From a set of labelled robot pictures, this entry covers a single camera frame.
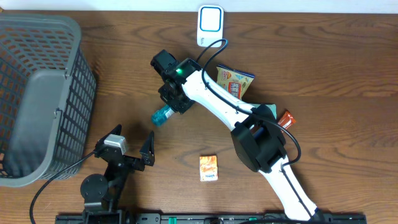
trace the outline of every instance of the yellow snack package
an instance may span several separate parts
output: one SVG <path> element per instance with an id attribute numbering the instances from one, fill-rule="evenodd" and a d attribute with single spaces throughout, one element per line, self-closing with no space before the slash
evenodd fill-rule
<path id="1" fill-rule="evenodd" d="M 242 100 L 242 96 L 249 88 L 250 83 L 254 79 L 254 75 L 221 64 L 217 65 L 217 70 L 217 84 L 233 96 Z"/>
<path id="2" fill-rule="evenodd" d="M 217 156 L 199 157 L 200 181 L 218 180 Z"/>

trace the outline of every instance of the gray basket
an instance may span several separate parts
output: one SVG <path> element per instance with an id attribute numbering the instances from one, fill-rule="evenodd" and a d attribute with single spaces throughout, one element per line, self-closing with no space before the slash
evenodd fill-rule
<path id="1" fill-rule="evenodd" d="M 0 14 L 0 185 L 48 179 L 81 159 L 96 80 L 80 39 L 68 17 Z"/>

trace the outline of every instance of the white backdrop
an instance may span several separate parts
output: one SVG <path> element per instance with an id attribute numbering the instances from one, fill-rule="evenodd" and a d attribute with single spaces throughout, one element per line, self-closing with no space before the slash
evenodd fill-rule
<path id="1" fill-rule="evenodd" d="M 217 4 L 226 12 L 398 13 L 398 0 L 0 0 L 3 9 L 197 11 Z"/>

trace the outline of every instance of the bottle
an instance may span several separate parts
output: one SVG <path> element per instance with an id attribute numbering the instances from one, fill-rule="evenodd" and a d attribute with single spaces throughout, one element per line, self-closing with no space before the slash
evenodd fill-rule
<path id="1" fill-rule="evenodd" d="M 157 127 L 160 127 L 163 123 L 167 121 L 169 117 L 171 117 L 175 112 L 171 107 L 168 105 L 165 105 L 162 109 L 156 111 L 152 117 L 151 120 L 154 125 Z"/>

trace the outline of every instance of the wooden tabletop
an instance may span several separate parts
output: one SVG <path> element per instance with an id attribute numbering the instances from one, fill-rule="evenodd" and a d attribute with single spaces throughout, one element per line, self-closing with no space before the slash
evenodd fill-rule
<path id="1" fill-rule="evenodd" d="M 267 181 L 238 159 L 228 129 L 204 107 L 195 104 L 161 128 L 150 121 L 164 105 L 157 92 L 162 80 L 150 60 L 162 49 L 180 60 L 200 53 L 197 13 L 39 13 L 79 23 L 81 47 L 99 75 L 85 154 L 119 123 L 131 156 L 139 156 L 155 131 L 155 166 L 129 177 L 121 205 L 164 213 L 283 210 Z M 243 100 L 275 103 L 278 116 L 293 114 L 297 123 L 290 130 L 303 151 L 293 169 L 310 199 L 325 211 L 364 213 L 370 224 L 396 223 L 398 16 L 226 13 L 224 37 L 229 47 L 208 73 L 216 77 L 216 63 L 253 73 Z M 218 181 L 200 182 L 203 154 L 218 156 Z M 103 174 L 106 165 L 92 157 L 75 177 L 51 183 L 35 205 L 36 222 L 81 213 L 82 180 Z M 30 202 L 43 183 L 1 187 L 0 222 L 28 223 Z"/>

